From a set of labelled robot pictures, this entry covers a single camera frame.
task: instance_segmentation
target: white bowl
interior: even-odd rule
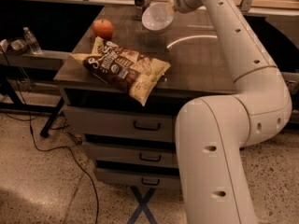
[[[174,15],[168,14],[167,3],[157,3],[145,10],[142,24],[153,33],[162,33],[174,20]]]

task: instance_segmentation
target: drawer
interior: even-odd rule
[[[171,116],[73,106],[67,106],[64,113],[75,133],[174,142]]]
[[[170,150],[90,142],[83,142],[83,148],[92,160],[178,168],[177,155]]]
[[[151,175],[118,170],[95,168],[94,174],[98,181],[108,184],[148,187],[155,189],[180,189],[179,176]]]

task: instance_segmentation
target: power cord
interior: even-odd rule
[[[3,55],[4,55],[4,57],[5,57],[6,61],[7,61],[7,65],[10,66],[9,60],[8,60],[8,58],[7,58],[7,55],[4,53],[4,51],[3,51],[1,45],[0,45],[0,49],[2,50],[2,53],[3,53]],[[17,87],[18,87],[20,96],[21,96],[23,102],[26,104],[26,101],[25,101],[25,99],[24,99],[24,97],[23,97],[23,95],[22,95],[22,93],[21,93],[21,88],[20,88],[20,85],[19,85],[19,83],[18,83],[18,80],[15,79],[15,81],[16,81],[16,83],[17,83]],[[33,143],[34,143],[34,146],[35,146],[36,150],[38,150],[38,151],[40,151],[40,152],[51,152],[51,151],[53,151],[53,150],[57,150],[57,149],[67,149],[67,150],[71,153],[71,156],[72,156],[74,162],[76,163],[76,165],[79,167],[79,169],[80,169],[80,170],[81,170],[87,177],[90,178],[90,180],[91,180],[91,182],[92,182],[93,190],[94,190],[94,194],[95,194],[95,199],[96,199],[96,216],[95,216],[94,224],[97,224],[100,207],[99,207],[98,194],[97,194],[97,191],[96,191],[95,184],[94,184],[94,182],[93,182],[93,178],[92,178],[91,175],[90,175],[87,171],[85,171],[85,170],[81,167],[81,165],[78,163],[78,161],[76,160],[75,155],[74,155],[73,150],[71,149],[71,147],[68,147],[68,146],[61,146],[61,147],[54,147],[54,148],[50,148],[50,149],[40,149],[40,148],[36,145],[36,140],[35,140],[35,136],[34,136],[34,129],[33,129],[33,127],[32,127],[32,120],[33,120],[33,119],[36,119],[37,117],[39,117],[39,116],[42,114],[42,112],[40,112],[36,117],[32,118],[32,116],[31,116],[31,112],[30,112],[30,110],[29,110],[29,111],[28,111],[29,119],[18,119],[18,118],[15,118],[15,117],[10,116],[8,113],[6,113],[6,112],[4,112],[4,111],[2,111],[2,110],[0,110],[0,112],[2,112],[2,113],[4,113],[4,114],[8,115],[8,116],[9,116],[10,118],[12,118],[12,119],[16,119],[16,120],[20,120],[20,121],[29,121],[30,134],[31,134],[31,137],[32,137],[32,140],[33,140]],[[62,126],[62,127],[54,128],[53,130],[60,130],[60,129],[64,129],[64,128],[67,128],[67,127],[68,127],[68,125],[64,125],[64,126]],[[70,136],[73,136],[73,137],[76,138],[76,136],[73,135],[71,132],[68,132],[68,134],[69,134]]]

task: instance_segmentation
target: blue x mark on floor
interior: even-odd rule
[[[127,224],[134,224],[142,212],[144,212],[150,224],[157,224],[155,217],[152,215],[148,207],[148,202],[152,197],[153,193],[155,192],[155,190],[156,189],[149,189],[147,194],[144,196],[144,198],[142,198],[138,188],[135,186],[131,187],[131,191],[135,195],[137,201],[139,202],[139,205],[134,211],[134,213],[132,214],[132,216],[130,217],[130,219],[128,220]]]

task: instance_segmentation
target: terrazzo floor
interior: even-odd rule
[[[27,104],[54,105],[59,92],[36,85],[22,92]],[[0,102],[9,102],[0,95]],[[0,223],[186,224],[178,190],[108,185],[95,180],[93,162],[60,115],[39,135],[48,115],[0,112]],[[34,138],[30,132],[32,125]],[[93,179],[76,165],[74,158]],[[299,133],[281,133],[241,151],[256,215],[261,223],[299,223]]]

